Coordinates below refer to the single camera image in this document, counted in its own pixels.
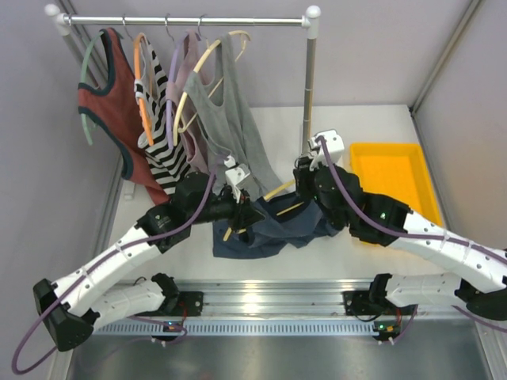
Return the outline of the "yellow hanger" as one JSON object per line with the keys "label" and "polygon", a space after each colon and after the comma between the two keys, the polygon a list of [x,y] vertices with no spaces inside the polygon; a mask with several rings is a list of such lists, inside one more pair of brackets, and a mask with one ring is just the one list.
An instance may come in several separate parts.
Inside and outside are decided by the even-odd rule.
{"label": "yellow hanger", "polygon": [[[275,188],[271,192],[269,192],[268,194],[266,194],[264,196],[264,200],[265,201],[269,201],[269,200],[273,199],[276,195],[279,195],[280,193],[282,193],[283,190],[287,190],[287,189],[289,189],[293,185],[295,185],[295,180],[290,180],[290,181],[282,184],[278,188]],[[293,206],[290,206],[290,207],[287,207],[286,209],[283,209],[282,211],[278,211],[277,215],[280,216],[280,215],[286,214],[289,211],[292,211],[292,210],[296,209],[297,207],[300,207],[301,205],[303,205],[303,202],[298,202],[298,203],[296,203]],[[232,235],[231,228],[229,227],[226,230],[225,234],[223,235],[223,241],[228,241],[229,238],[231,237],[231,235]]]}

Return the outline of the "blue printed tank top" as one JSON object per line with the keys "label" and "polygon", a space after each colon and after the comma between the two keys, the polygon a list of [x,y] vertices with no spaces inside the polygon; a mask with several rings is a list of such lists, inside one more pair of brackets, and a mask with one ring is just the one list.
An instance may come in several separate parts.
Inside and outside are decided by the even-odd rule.
{"label": "blue printed tank top", "polygon": [[338,233],[326,220],[314,201],[304,201],[294,192],[270,200],[258,199],[254,206],[265,219],[242,234],[223,237],[228,224],[212,225],[214,257],[253,260],[277,255],[286,245],[300,249],[315,238],[333,237]]}

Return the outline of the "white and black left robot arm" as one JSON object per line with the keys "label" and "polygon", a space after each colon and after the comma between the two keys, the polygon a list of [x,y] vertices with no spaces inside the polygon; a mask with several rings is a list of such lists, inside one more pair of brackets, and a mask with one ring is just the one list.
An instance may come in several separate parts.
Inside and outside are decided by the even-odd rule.
{"label": "white and black left robot arm", "polygon": [[162,273],[124,289],[113,286],[189,238],[194,224],[226,221],[232,230],[245,230],[263,220],[246,190],[252,182],[249,171],[229,169],[225,178],[226,184],[215,195],[213,175],[190,173],[169,201],[149,209],[99,256],[70,275],[54,282],[42,279],[34,286],[37,312],[58,351],[70,351],[96,330],[126,317],[169,316],[180,307],[174,279]]}

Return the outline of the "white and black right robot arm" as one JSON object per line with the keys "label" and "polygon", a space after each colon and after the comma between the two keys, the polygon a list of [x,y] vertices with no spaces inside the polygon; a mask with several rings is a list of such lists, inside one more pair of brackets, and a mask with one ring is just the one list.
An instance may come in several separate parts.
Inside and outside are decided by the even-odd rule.
{"label": "white and black right robot arm", "polygon": [[347,229],[362,242],[402,250],[443,269],[439,275],[376,275],[369,288],[374,311],[433,304],[505,321],[504,250],[454,234],[390,196],[365,192],[358,176],[336,165],[303,155],[293,174],[296,191],[318,205],[333,229]]}

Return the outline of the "grey tank top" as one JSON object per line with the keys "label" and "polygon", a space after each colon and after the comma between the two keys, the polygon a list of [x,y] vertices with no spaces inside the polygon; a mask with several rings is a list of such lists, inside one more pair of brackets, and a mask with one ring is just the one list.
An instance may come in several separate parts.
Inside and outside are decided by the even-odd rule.
{"label": "grey tank top", "polygon": [[[189,100],[197,111],[196,120],[208,145],[208,162],[221,162],[232,155],[237,163],[250,169],[250,181],[245,190],[255,201],[275,188],[282,181],[274,173],[265,152],[259,130],[246,97],[242,93],[235,66],[232,36],[222,35],[223,41],[214,52],[215,74],[204,88],[194,87]],[[209,97],[215,82],[222,84]]]}

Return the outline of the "black white striped tank top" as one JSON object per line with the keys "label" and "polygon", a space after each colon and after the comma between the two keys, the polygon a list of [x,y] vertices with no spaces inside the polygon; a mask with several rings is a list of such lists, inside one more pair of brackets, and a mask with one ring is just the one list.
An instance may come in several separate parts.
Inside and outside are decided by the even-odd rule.
{"label": "black white striped tank top", "polygon": [[141,43],[141,72],[144,93],[148,100],[148,112],[152,121],[154,145],[146,142],[144,131],[138,138],[140,148],[157,184],[168,196],[174,194],[176,185],[190,171],[183,145],[178,143],[169,149],[166,142],[166,85],[168,76],[158,56],[145,35]]}

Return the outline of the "lilac hanger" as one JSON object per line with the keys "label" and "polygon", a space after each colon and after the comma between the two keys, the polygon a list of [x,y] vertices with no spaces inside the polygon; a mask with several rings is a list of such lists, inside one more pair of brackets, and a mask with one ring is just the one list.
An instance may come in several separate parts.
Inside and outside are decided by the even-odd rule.
{"label": "lilac hanger", "polygon": [[181,48],[184,45],[184,41],[187,37],[188,33],[185,32],[183,36],[178,40],[173,40],[174,42],[174,50],[173,55],[170,61],[170,71],[168,75],[168,82],[166,85],[166,142],[169,149],[174,148],[173,142],[173,132],[172,127],[170,126],[170,122],[173,120],[173,99],[172,99],[172,91],[174,80],[176,78],[176,69],[177,69],[177,61]]}

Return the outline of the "cream hanger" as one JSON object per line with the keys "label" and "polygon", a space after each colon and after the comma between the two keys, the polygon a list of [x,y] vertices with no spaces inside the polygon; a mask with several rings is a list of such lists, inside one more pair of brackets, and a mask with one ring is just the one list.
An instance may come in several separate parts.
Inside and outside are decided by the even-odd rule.
{"label": "cream hanger", "polygon": [[[248,25],[247,19],[240,19],[240,18],[234,19],[234,18],[229,17],[229,18],[224,18],[223,20],[222,20],[222,18],[220,18],[220,19],[216,18],[216,19],[213,19],[212,21],[214,21],[212,24],[217,24],[217,25],[221,25],[221,24],[236,25],[236,26],[238,26],[238,25],[241,26],[243,24]],[[228,34],[230,36],[234,36],[234,35],[245,36],[245,38],[246,38],[246,40],[244,40],[242,42],[242,50],[240,51],[240,53],[238,54],[238,56],[235,59],[237,61],[239,59],[239,57],[242,55],[242,53],[245,51],[246,43],[251,40],[250,34],[246,31],[240,30],[240,29],[233,30],[233,31],[229,32]],[[184,116],[185,104],[186,104],[187,100],[189,99],[189,95],[191,95],[190,93],[195,92],[195,91],[193,91],[194,87],[196,89],[198,87],[199,88],[202,87],[202,89],[204,88],[204,84],[200,80],[200,76],[199,76],[202,67],[204,66],[204,64],[206,63],[207,59],[212,54],[212,52],[222,42],[223,41],[219,38],[219,39],[216,39],[212,44],[207,45],[208,46],[207,50],[204,51],[204,53],[199,58],[199,60],[196,61],[196,63],[193,65],[193,69],[189,72],[189,76],[188,76],[187,80],[184,82],[184,85],[185,85],[183,88],[184,91],[179,98],[176,110],[171,114],[173,117],[172,124],[168,124],[169,126],[167,127],[167,129],[170,127],[170,133],[169,132],[167,133],[167,137],[170,137],[170,143],[173,144],[172,146],[176,146],[176,143],[178,143],[178,141],[179,141],[178,136],[185,133],[185,131],[188,129],[189,125],[196,118],[197,111],[196,111],[196,113],[193,114],[192,117],[190,117],[190,119],[183,120],[184,123],[182,125],[180,123],[181,118]],[[207,94],[206,97],[209,98],[216,91],[216,89],[222,84],[222,82],[223,82],[223,78],[221,78],[220,80],[215,82],[215,87],[211,90],[211,92],[206,93]]]}

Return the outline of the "rust red tank top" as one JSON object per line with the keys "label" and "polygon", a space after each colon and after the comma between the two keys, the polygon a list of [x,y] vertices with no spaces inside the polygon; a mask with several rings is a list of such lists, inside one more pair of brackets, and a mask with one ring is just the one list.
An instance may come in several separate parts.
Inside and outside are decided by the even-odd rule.
{"label": "rust red tank top", "polygon": [[164,203],[170,197],[155,181],[144,152],[138,148],[143,126],[135,101],[135,77],[121,46],[120,34],[114,28],[101,32],[108,78],[104,88],[90,90],[102,120],[100,128],[120,151],[122,178],[144,186],[154,204]]}

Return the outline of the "mauve tank top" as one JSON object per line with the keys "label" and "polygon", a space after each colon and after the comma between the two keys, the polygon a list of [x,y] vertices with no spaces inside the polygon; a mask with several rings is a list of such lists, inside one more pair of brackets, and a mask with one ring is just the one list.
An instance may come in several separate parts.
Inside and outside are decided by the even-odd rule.
{"label": "mauve tank top", "polygon": [[[200,37],[193,30],[188,30],[187,33],[188,35],[180,50],[177,61],[176,78],[172,91],[173,112],[176,110],[179,98],[183,93],[184,82],[187,80],[189,72],[193,69],[193,65],[200,58]],[[186,153],[186,162],[190,164],[191,169],[201,173],[209,173],[208,147],[200,132],[197,120],[194,120],[185,133],[180,135],[180,142]]]}

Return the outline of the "orange hanger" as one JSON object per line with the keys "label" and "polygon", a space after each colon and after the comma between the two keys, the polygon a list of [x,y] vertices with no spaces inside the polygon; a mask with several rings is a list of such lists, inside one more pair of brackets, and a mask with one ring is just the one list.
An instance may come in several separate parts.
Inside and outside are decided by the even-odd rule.
{"label": "orange hanger", "polygon": [[141,43],[145,40],[145,35],[140,33],[134,38],[127,29],[126,16],[122,16],[122,25],[124,26],[125,32],[128,34],[132,41],[133,46],[133,63],[134,63],[134,76],[135,76],[135,99],[139,107],[139,114],[142,120],[143,130],[146,136],[146,142],[149,146],[154,145],[154,139],[152,135],[152,121],[149,115],[147,106],[148,100],[144,93],[144,85],[142,84],[142,72],[141,72]]}

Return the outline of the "green hanger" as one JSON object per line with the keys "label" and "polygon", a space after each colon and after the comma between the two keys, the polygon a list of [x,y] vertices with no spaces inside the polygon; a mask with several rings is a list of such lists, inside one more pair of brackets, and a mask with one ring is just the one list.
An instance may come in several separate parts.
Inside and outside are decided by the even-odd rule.
{"label": "green hanger", "polygon": [[102,125],[101,117],[97,114],[96,102],[90,96],[93,87],[87,83],[92,78],[89,73],[89,64],[95,44],[102,38],[103,32],[99,32],[87,45],[82,60],[80,82],[78,85],[78,112],[81,117],[82,129],[89,146],[93,145],[93,132]]}

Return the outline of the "yellow plastic tray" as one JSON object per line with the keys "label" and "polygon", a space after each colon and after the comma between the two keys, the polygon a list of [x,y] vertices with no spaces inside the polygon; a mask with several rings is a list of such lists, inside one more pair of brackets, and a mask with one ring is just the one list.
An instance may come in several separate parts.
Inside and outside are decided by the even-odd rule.
{"label": "yellow plastic tray", "polygon": [[421,147],[416,143],[356,142],[350,166],[366,193],[390,196],[442,226],[440,211]]}

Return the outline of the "silver white clothes rack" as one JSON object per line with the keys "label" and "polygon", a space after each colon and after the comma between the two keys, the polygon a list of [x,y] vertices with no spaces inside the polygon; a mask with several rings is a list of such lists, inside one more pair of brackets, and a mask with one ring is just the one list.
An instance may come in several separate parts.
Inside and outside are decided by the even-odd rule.
{"label": "silver white clothes rack", "polygon": [[[82,63],[84,51],[80,51],[77,47],[73,32],[79,30],[82,25],[99,25],[102,29],[113,28],[116,25],[122,25],[121,17],[91,17],[79,16],[73,12],[64,13],[62,8],[68,6],[68,2],[61,1],[58,4],[48,4],[44,8],[44,12],[51,20],[51,23],[56,27],[58,34],[63,38],[64,42],[69,49],[72,50],[74,57],[79,63]],[[300,17],[230,17],[247,19],[248,25],[232,25],[233,30],[243,30],[244,27],[300,27],[307,31],[307,53],[306,53],[306,69],[305,69],[305,94],[303,101],[303,134],[309,135],[311,130],[311,112],[313,106],[313,84],[314,84],[314,61],[315,61],[315,48],[318,37],[318,23],[321,15],[321,10],[318,6],[310,6],[307,8],[306,13]],[[228,26],[212,24],[213,19],[216,18],[229,18],[229,17],[208,17],[206,15],[199,17],[173,17],[170,14],[164,17],[126,17],[128,25],[162,25],[169,27],[171,25],[193,25],[199,28],[201,25],[211,26]]]}

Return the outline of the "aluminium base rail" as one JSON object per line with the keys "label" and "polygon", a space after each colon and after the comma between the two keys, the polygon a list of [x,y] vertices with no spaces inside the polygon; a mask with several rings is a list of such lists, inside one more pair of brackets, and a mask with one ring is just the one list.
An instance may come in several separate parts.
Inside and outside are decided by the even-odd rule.
{"label": "aluminium base rail", "polygon": [[199,317],[118,317],[95,335],[176,336],[371,336],[391,341],[401,329],[396,314],[360,321],[347,316],[345,291],[367,291],[363,280],[180,281],[182,291],[201,291]]}

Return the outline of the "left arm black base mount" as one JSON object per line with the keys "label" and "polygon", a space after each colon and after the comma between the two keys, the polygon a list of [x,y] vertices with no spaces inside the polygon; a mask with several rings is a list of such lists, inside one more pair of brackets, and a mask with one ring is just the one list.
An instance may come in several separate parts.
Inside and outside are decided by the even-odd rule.
{"label": "left arm black base mount", "polygon": [[137,313],[136,317],[199,317],[204,304],[204,293],[201,291],[182,291],[175,298],[164,301],[154,311]]}

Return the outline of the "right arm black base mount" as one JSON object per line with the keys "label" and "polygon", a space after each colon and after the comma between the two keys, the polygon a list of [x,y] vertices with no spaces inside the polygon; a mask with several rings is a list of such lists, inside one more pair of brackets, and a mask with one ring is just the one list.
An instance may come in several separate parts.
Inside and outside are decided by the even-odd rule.
{"label": "right arm black base mount", "polygon": [[343,301],[345,314],[360,321],[370,322],[396,313],[396,307],[392,303],[385,298],[371,296],[369,291],[345,291]]}

